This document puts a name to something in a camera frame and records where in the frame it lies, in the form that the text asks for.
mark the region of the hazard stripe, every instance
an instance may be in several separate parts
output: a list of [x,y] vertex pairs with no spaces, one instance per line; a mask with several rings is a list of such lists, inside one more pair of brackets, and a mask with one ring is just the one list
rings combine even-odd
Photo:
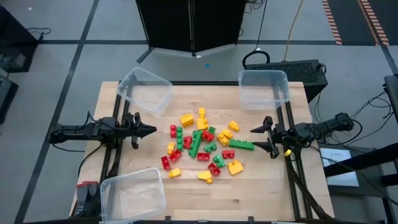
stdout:
[[335,23],[335,19],[333,18],[333,14],[330,10],[329,3],[327,0],[322,0],[322,4],[323,4],[323,9],[325,10],[325,13],[326,13],[326,17],[328,18],[331,32],[333,34],[333,37],[335,38],[335,42],[337,45],[342,45],[340,34],[338,32],[338,29],[337,29],[337,26]]
[[383,28],[381,27],[379,20],[377,19],[375,13],[373,12],[372,7],[370,6],[370,3],[368,0],[358,0],[358,4],[361,7],[362,11],[365,8],[366,9],[366,14],[363,11],[364,17],[366,19],[366,21],[368,22],[369,28],[372,32],[372,35],[374,35],[374,29],[376,30],[377,35],[379,36],[379,38],[382,40],[382,43],[384,45],[390,45],[387,36],[384,33]]

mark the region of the yellow lego brick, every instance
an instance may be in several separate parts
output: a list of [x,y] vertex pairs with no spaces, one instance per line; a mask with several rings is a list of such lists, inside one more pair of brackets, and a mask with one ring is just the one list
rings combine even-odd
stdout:
[[209,125],[206,118],[197,118],[198,130],[208,129]]
[[205,180],[207,184],[213,183],[213,179],[211,178],[210,170],[206,170],[198,174],[198,178],[200,180]]
[[241,162],[239,162],[238,160],[235,160],[228,164],[228,169],[229,169],[229,172],[231,173],[231,175],[235,175],[238,172],[243,171],[243,166],[242,166]]
[[179,176],[179,175],[181,175],[180,169],[173,169],[173,170],[171,170],[171,171],[169,172],[169,177],[170,177],[170,178],[177,177],[177,176]]
[[192,114],[185,114],[180,117],[181,125],[185,128],[189,125],[193,124],[193,115]]
[[217,138],[218,138],[218,140],[220,141],[220,143],[221,143],[223,146],[228,145],[229,139],[226,138],[225,135],[224,135],[223,133],[219,133],[219,134],[217,135]]
[[175,143],[174,142],[169,142],[169,145],[167,146],[167,154],[171,155],[174,150]]
[[199,117],[205,118],[205,114],[206,114],[206,109],[199,108]]
[[223,133],[224,136],[227,137],[228,139],[231,139],[233,137],[232,132],[228,129],[224,129],[221,133]]
[[228,126],[234,131],[239,131],[239,125],[235,121],[230,121]]

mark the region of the lego brick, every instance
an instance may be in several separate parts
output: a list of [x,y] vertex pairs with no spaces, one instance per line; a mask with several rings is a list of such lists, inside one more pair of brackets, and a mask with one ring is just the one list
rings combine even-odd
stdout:
[[201,143],[201,133],[202,131],[197,131],[197,130],[193,131],[191,149],[188,152],[188,154],[192,158],[195,158],[198,154],[199,146]]
[[242,172],[243,171],[242,163],[240,163],[238,160],[230,162],[228,164],[228,170],[231,173],[231,175],[235,175],[239,172]]
[[230,121],[228,127],[234,131],[239,131],[239,125],[235,121]]
[[179,151],[183,151],[182,145],[183,145],[182,128],[177,127],[177,149]]
[[198,160],[199,161],[209,161],[210,153],[198,152]]
[[174,150],[175,143],[174,142],[169,142],[169,145],[167,146],[167,154],[171,155]]
[[221,143],[223,146],[228,145],[229,139],[226,138],[225,135],[224,135],[223,133],[219,133],[219,134],[217,135],[217,138],[218,138],[218,140],[220,141],[220,143]]
[[215,151],[217,149],[216,142],[211,142],[207,144],[204,148],[205,152],[211,153],[212,151]]
[[210,172],[215,176],[221,173],[221,170],[214,163],[211,163],[207,168],[209,168]]
[[167,156],[161,157],[162,159],[162,164],[163,164],[163,169],[164,170],[170,170],[170,164],[169,164],[169,160],[167,159]]
[[213,158],[213,162],[217,165],[218,168],[222,168],[222,167],[224,167],[224,166],[226,165],[224,159],[221,158],[220,155],[216,155],[216,156]]
[[183,140],[184,140],[183,148],[190,149],[192,144],[192,136],[185,136]]
[[207,124],[206,118],[197,118],[197,128],[198,130],[208,129],[209,125]]
[[176,126],[174,124],[170,125],[170,138],[175,138],[177,137],[177,130]]
[[223,159],[233,159],[235,157],[235,150],[223,150],[221,154],[223,155]]
[[193,115],[192,114],[185,114],[180,117],[181,125],[185,128],[189,125],[193,125]]
[[204,130],[202,135],[201,135],[201,137],[204,140],[211,142],[214,139],[215,136],[214,136],[214,134],[211,134],[210,132]]
[[248,141],[231,139],[229,142],[229,146],[236,149],[246,149],[250,151],[254,150],[254,144]]
[[206,115],[206,109],[199,108],[199,117],[200,118],[205,118],[205,115]]
[[227,137],[228,139],[231,139],[233,137],[232,132],[228,129],[224,129],[221,133],[223,133],[224,136]]
[[173,178],[173,177],[178,177],[179,175],[181,175],[181,171],[180,169],[173,169],[169,172],[169,177]]
[[179,159],[181,156],[182,156],[182,152],[179,151],[179,150],[175,150],[175,151],[173,152],[173,154],[171,154],[171,155],[169,156],[169,159],[170,159],[172,162],[175,162],[175,161],[177,161],[177,159]]
[[213,179],[212,179],[210,170],[206,170],[204,172],[200,172],[198,174],[198,179],[205,180],[207,184],[213,183]]
[[216,134],[216,128],[215,127],[212,127],[212,126],[210,126],[209,127],[209,130],[207,130],[208,132],[210,132],[211,134]]

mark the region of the white paper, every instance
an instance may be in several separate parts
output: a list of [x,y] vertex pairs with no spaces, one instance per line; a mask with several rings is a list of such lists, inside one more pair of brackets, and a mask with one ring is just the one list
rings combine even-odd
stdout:
[[[336,162],[344,161],[351,158],[349,150],[344,149],[326,149],[320,148],[322,157],[332,159]],[[333,161],[327,159],[322,159],[323,166],[326,167],[331,165]],[[359,187],[358,179],[355,172],[349,172],[345,174],[336,175],[333,177],[327,177],[326,181],[328,185],[337,186],[349,186],[349,187]]]

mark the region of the yellow cable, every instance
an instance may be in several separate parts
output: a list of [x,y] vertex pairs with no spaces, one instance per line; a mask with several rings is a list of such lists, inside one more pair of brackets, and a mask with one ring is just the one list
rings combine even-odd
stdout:
[[299,13],[300,13],[300,10],[301,10],[301,6],[303,5],[303,2],[304,2],[304,0],[301,0],[300,5],[298,6],[298,10],[296,12],[296,16],[294,17],[292,26],[290,27],[289,37],[287,38],[287,43],[286,43],[286,51],[285,51],[284,60],[286,60],[287,49],[289,48],[290,36],[292,35],[293,27],[294,27],[294,24],[296,23],[296,20],[297,20],[298,16],[299,16]]

